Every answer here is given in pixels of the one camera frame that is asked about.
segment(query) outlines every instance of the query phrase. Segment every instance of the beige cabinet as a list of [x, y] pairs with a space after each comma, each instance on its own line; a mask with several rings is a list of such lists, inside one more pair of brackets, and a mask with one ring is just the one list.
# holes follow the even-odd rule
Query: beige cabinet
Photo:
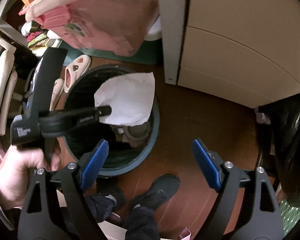
[[191, 0], [178, 85], [256, 107], [300, 93], [298, 0]]

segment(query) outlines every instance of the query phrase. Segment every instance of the black trash bag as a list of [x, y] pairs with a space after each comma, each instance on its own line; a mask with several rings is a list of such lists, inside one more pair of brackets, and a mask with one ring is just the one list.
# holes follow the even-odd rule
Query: black trash bag
[[261, 106], [270, 117], [275, 165], [289, 205], [300, 207], [300, 94]]

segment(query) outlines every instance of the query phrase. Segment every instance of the round trash bin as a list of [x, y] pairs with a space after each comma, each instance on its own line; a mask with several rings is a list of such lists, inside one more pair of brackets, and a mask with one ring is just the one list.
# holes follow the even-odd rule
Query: round trash bin
[[[72, 86], [65, 103], [65, 110], [94, 106], [94, 93], [103, 82], [109, 78], [134, 73], [135, 71], [120, 65], [101, 65], [87, 71]], [[154, 98], [149, 124], [150, 131], [146, 142], [132, 148], [128, 142], [116, 139], [113, 127], [109, 124], [96, 123], [81, 127], [65, 136], [70, 154], [76, 159], [94, 149], [100, 139], [109, 143], [109, 155], [99, 175], [104, 177], [117, 176], [127, 173], [140, 165], [150, 154], [159, 133], [159, 108]]]

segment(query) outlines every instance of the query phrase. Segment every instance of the person's foot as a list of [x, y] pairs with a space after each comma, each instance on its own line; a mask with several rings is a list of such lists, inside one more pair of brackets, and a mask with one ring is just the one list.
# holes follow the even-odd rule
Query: person's foot
[[162, 175], [154, 180], [151, 187], [143, 194], [136, 196], [130, 202], [130, 211], [142, 206], [157, 210], [177, 193], [180, 178], [173, 174]]
[[97, 194], [114, 200], [115, 208], [113, 211], [120, 209], [126, 202], [123, 191], [119, 188], [116, 177], [103, 179], [97, 178]]

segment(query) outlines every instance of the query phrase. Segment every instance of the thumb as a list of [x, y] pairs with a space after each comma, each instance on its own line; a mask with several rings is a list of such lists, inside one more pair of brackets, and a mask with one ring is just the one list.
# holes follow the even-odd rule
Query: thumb
[[50, 171], [50, 165], [44, 157], [42, 149], [26, 149], [21, 154], [22, 165], [29, 168], [45, 168]]

